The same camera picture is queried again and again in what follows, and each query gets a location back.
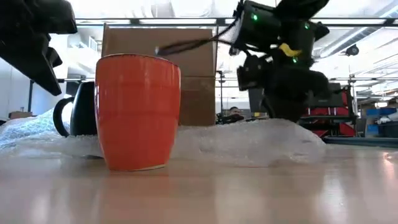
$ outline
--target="black cable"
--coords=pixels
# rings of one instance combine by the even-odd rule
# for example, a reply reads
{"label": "black cable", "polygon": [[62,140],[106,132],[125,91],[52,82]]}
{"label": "black cable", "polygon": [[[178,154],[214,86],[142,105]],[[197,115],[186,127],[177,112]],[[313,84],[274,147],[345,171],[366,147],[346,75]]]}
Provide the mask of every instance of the black cable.
{"label": "black cable", "polygon": [[219,37],[221,37],[222,35],[227,33],[232,27],[234,27],[236,25],[238,19],[241,17],[242,12],[243,12],[243,0],[240,0],[240,2],[238,4],[238,8],[234,12],[235,20],[225,30],[223,30],[219,34],[217,34],[214,37],[209,38],[209,39],[186,40],[186,41],[180,41],[180,42],[177,42],[174,44],[170,44],[168,46],[161,47],[161,48],[157,49],[156,54],[159,56],[178,54],[178,53],[181,53],[181,52],[184,52],[187,50],[192,50],[192,49],[201,47],[202,45],[205,45],[212,41],[218,41],[218,42],[221,42],[224,44],[232,45],[232,43],[230,43],[230,42],[227,42],[225,40],[220,40]]}

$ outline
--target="black mug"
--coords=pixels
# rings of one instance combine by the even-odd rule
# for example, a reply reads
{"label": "black mug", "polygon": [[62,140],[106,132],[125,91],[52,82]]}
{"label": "black mug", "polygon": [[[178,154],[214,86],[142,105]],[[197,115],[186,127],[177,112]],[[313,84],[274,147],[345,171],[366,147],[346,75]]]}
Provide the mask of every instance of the black mug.
{"label": "black mug", "polygon": [[[83,82],[79,85],[75,97],[60,100],[54,108],[53,121],[55,129],[64,137],[79,135],[96,135],[97,127],[94,110],[94,82]],[[70,133],[62,122],[63,108],[73,102],[70,117]]]}

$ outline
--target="bubble wrap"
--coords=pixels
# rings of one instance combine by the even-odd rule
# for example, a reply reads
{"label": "bubble wrap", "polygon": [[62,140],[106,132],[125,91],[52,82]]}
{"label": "bubble wrap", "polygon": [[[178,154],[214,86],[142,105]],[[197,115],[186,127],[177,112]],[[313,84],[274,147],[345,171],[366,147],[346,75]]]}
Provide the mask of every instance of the bubble wrap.
{"label": "bubble wrap", "polygon": [[283,119],[178,131],[172,157],[238,166],[268,166],[283,159],[318,162],[326,144],[311,131]]}
{"label": "bubble wrap", "polygon": [[[12,149],[17,141],[29,136],[46,131],[56,132],[52,114],[53,110],[49,110],[37,117],[12,119],[0,126],[0,153]],[[64,122],[64,126],[70,129],[69,122]]]}
{"label": "bubble wrap", "polygon": [[[52,111],[1,126],[0,139],[2,157],[103,156],[96,136],[63,138],[57,134]],[[262,167],[280,159],[318,162],[325,150],[325,143],[312,132],[290,121],[269,119],[207,128],[180,127],[171,158]]]}

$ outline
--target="fluorescent light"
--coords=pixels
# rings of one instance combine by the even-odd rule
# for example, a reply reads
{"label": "fluorescent light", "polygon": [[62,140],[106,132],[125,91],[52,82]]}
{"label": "fluorescent light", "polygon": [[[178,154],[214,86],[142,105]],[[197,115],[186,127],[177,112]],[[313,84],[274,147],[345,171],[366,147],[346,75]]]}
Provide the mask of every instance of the fluorescent light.
{"label": "fluorescent light", "polygon": [[77,25],[103,25],[103,24],[130,24],[129,19],[95,19],[95,20],[83,20],[77,19]]}
{"label": "fluorescent light", "polygon": [[231,24],[235,19],[225,19],[225,24]]}
{"label": "fluorescent light", "polygon": [[334,30],[334,29],[336,29],[336,30],[352,30],[354,28],[355,27],[328,27],[328,29],[330,29],[330,30]]}
{"label": "fluorescent light", "polygon": [[382,24],[385,19],[311,19],[311,22],[323,24]]}
{"label": "fluorescent light", "polygon": [[216,19],[140,19],[140,24],[216,24]]}
{"label": "fluorescent light", "polygon": [[391,99],[392,99],[392,97],[383,97],[383,98],[381,98],[382,101],[389,101]]}
{"label": "fluorescent light", "polygon": [[377,102],[377,103],[374,103],[374,106],[377,108],[382,108],[382,107],[388,106],[388,103],[387,102]]}

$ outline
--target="metal pole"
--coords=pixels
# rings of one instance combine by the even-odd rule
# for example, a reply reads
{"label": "metal pole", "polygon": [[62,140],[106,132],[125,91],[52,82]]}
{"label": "metal pole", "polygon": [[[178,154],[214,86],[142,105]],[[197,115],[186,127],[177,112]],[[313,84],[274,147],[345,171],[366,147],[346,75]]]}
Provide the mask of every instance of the metal pole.
{"label": "metal pole", "polygon": [[387,96],[357,96],[356,97],[357,99],[364,99],[364,100],[367,100],[367,99],[386,99],[386,98],[394,98],[394,96],[389,96],[389,95],[387,95]]}
{"label": "metal pole", "polygon": [[352,89],[352,94],[353,94],[353,111],[354,115],[358,115],[358,98],[356,97],[356,91],[355,91],[355,83],[351,84],[351,89]]}
{"label": "metal pole", "polygon": [[[164,21],[170,20],[170,23],[165,24],[163,22],[156,23],[156,21]],[[323,25],[328,27],[398,27],[398,24],[395,23],[395,20],[398,18],[390,18],[390,17],[378,17],[378,18],[338,18],[338,17],[319,17],[312,18],[311,21],[317,22],[322,21]],[[186,23],[186,21],[195,21],[199,20],[200,22],[192,22]],[[108,22],[109,26],[227,26],[229,25],[234,18],[231,17],[207,17],[207,18],[76,18],[76,23],[78,27],[94,27],[94,26],[103,26],[103,23]],[[356,21],[353,23],[345,23],[341,22],[342,20],[350,20]],[[90,24],[85,23],[86,21],[99,21],[99,24]]]}
{"label": "metal pole", "polygon": [[[224,80],[236,81],[237,78],[224,78]],[[398,78],[367,77],[367,78],[329,78],[330,81],[398,81]]]}
{"label": "metal pole", "polygon": [[[220,33],[220,27],[217,24],[217,26],[216,26],[216,36],[219,33]],[[218,41],[216,41],[215,71],[217,71],[217,57],[218,57]],[[224,110],[224,107],[223,107],[223,71],[219,71],[218,73],[220,75],[220,80],[219,80],[219,82],[220,82],[220,97],[221,97],[221,113],[220,113],[220,115],[221,115],[221,117],[223,117],[223,114],[224,114],[223,113],[223,110]]]}
{"label": "metal pole", "polygon": [[32,112],[32,95],[33,95],[33,81],[31,80],[29,83],[29,97],[27,102],[27,111]]}

